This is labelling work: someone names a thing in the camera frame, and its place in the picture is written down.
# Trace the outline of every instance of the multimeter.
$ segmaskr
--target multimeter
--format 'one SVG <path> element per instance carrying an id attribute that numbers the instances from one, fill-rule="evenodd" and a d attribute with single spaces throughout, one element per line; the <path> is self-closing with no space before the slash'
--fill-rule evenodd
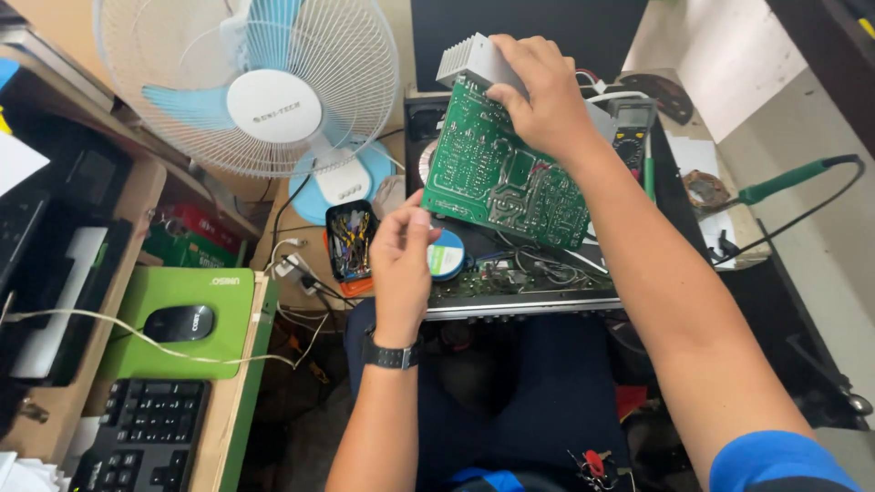
<path id="1" fill-rule="evenodd" d="M 613 149 L 635 178 L 640 180 L 647 136 L 656 120 L 656 100 L 613 99 L 607 108 L 617 129 Z"/>

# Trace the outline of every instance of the solder wire spool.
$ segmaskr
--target solder wire spool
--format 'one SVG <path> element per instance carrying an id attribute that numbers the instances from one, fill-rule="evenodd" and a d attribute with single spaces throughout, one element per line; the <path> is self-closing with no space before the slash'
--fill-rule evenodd
<path id="1" fill-rule="evenodd" d="M 428 249 L 429 271 L 436 282 L 450 280 L 462 271 L 465 262 L 465 245 L 452 232 L 444 229 L 440 237 Z"/>

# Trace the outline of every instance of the wristwatch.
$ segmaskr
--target wristwatch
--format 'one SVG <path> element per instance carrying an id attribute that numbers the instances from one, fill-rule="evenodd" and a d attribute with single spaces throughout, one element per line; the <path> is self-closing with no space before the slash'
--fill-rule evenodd
<path id="1" fill-rule="evenodd" d="M 365 331 L 365 337 L 361 341 L 361 358 L 366 364 L 374 364 L 389 369 L 409 369 L 419 363 L 419 354 L 422 351 L 423 337 L 416 338 L 416 343 L 407 348 L 383 348 L 374 343 L 374 331 L 376 325 L 372 325 Z"/>

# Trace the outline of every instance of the mouse pad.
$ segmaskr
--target mouse pad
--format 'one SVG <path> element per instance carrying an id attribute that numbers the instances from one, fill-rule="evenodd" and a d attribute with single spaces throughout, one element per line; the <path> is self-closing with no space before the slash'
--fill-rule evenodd
<path id="1" fill-rule="evenodd" d="M 142 329 L 157 309 L 209 306 L 215 312 L 215 328 L 206 338 L 162 345 L 183 354 L 231 361 L 242 358 L 254 295 L 255 273 L 248 268 L 138 266 L 130 277 L 118 318 Z M 165 354 L 134 335 L 118 338 L 126 333 L 121 327 L 113 328 L 98 372 L 101 379 L 229 379 L 240 367 L 239 363 L 195 362 Z"/>

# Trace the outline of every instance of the mouse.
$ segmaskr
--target mouse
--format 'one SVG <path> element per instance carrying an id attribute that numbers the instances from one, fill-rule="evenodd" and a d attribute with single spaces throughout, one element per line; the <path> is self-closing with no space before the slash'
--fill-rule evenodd
<path id="1" fill-rule="evenodd" d="M 215 312 L 208 306 L 174 306 L 157 309 L 143 325 L 143 334 L 158 343 L 196 341 L 215 328 Z"/>

